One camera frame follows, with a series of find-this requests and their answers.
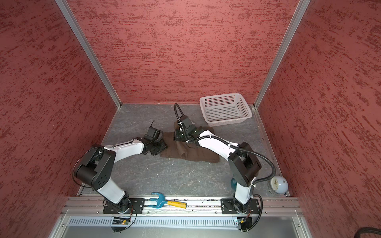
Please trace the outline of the brown trousers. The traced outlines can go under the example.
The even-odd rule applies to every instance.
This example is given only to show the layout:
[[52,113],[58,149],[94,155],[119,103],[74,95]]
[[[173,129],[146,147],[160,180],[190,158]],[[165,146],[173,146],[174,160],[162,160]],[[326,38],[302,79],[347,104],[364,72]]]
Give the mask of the brown trousers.
[[174,132],[165,132],[163,138],[167,144],[167,149],[160,153],[160,157],[162,158],[209,163],[218,163],[220,161],[220,156],[207,148],[175,141]]

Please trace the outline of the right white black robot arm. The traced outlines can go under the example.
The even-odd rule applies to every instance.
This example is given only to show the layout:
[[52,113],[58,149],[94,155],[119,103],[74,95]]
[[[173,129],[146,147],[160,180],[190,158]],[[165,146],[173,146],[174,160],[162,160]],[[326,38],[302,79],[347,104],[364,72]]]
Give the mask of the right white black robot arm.
[[228,161],[233,179],[236,182],[233,197],[235,211],[244,214],[248,211],[251,201],[251,190],[262,166],[251,147],[243,142],[241,144],[224,140],[211,131],[196,127],[187,117],[177,117],[179,129],[175,130],[174,140],[195,144],[206,148]]

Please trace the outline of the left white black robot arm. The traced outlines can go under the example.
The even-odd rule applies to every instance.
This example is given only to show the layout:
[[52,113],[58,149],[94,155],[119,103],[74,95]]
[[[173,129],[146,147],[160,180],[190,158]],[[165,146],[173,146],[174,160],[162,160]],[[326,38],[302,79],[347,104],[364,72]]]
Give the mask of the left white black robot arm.
[[167,149],[161,140],[135,138],[117,145],[93,145],[73,168],[72,177],[88,185],[104,197],[106,202],[119,214],[132,212],[129,195],[112,179],[114,164],[135,155],[158,155]]

